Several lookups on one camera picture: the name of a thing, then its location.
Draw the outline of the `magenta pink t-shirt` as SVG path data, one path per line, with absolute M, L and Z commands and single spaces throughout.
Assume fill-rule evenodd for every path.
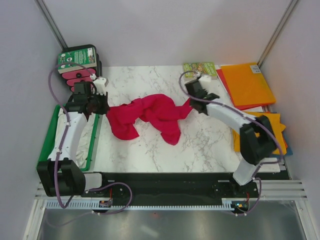
M 113 135 L 120 140 L 128 141 L 139 137 L 135 122 L 140 119 L 158 130 L 166 143 L 175 146 L 181 136 L 178 121 L 186 119 L 191 111 L 189 99 L 177 106 L 164 94 L 152 94 L 136 98 L 129 104 L 113 106 L 106 117 Z

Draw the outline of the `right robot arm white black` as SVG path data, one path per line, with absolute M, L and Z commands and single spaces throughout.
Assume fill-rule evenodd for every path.
M 270 120 L 265 115 L 257 117 L 226 104 L 218 95 L 208 93 L 199 78 L 189 81 L 185 87 L 192 108 L 223 122 L 239 134 L 242 160 L 233 173 L 229 191 L 235 197 L 242 196 L 264 159 L 279 147 Z

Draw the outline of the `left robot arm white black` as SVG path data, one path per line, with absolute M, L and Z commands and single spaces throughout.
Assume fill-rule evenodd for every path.
M 86 177 L 75 163 L 76 154 L 90 115 L 105 115 L 110 109 L 108 83 L 104 77 L 77 82 L 72 99 L 62 106 L 66 116 L 64 131 L 47 160 L 36 167 L 47 196 L 79 196 L 85 191 Z

